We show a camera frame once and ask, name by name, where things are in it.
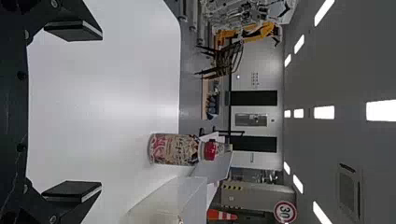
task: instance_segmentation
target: black door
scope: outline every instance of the black door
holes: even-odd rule
[[[276,137],[230,136],[235,151],[277,152]]]
[[[277,91],[232,91],[231,105],[277,106]]]

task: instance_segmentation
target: machine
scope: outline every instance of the machine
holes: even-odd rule
[[[280,24],[290,22],[296,0],[202,0],[201,5],[218,46],[229,37],[245,43],[272,37],[277,46],[283,34]]]
[[[102,29],[82,0],[1,0],[0,16],[0,224],[80,223],[101,183],[64,181],[40,194],[26,177],[26,48],[42,28],[68,42],[102,40]]]
[[[290,0],[203,0],[204,17],[218,30],[240,30],[244,26],[262,26],[265,21],[289,23],[284,17],[290,14],[295,1]]]

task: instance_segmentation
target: floor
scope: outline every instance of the floor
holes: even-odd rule
[[[175,0],[164,0],[174,15],[179,15],[179,3]],[[188,4],[188,15],[191,15],[191,4]],[[210,60],[201,54],[196,46],[197,34],[190,30],[191,20],[180,23],[181,31],[181,61],[180,61],[180,105],[179,105],[179,133],[198,134],[200,128],[210,133],[213,126],[220,130],[228,129],[228,107],[224,106],[221,97],[220,115],[213,120],[201,119],[202,80],[194,73],[210,67]],[[229,89],[229,79],[221,79],[224,92]]]

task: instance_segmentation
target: ceiling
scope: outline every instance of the ceiling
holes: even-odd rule
[[[335,0],[314,26],[324,0],[300,1],[285,31],[285,109],[304,109],[303,119],[286,119],[285,161],[304,184],[297,191],[297,223],[319,223],[316,201],[332,223],[352,223],[337,202],[342,162],[362,173],[364,223],[392,223],[396,200],[396,122],[366,120],[366,103],[396,99],[393,51],[396,2]],[[294,54],[301,35],[305,42]],[[335,106],[335,119],[313,118],[313,107]]]

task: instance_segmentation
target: round sign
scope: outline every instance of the round sign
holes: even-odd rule
[[[275,205],[274,216],[280,223],[291,223],[297,218],[297,209],[289,202],[279,202]]]

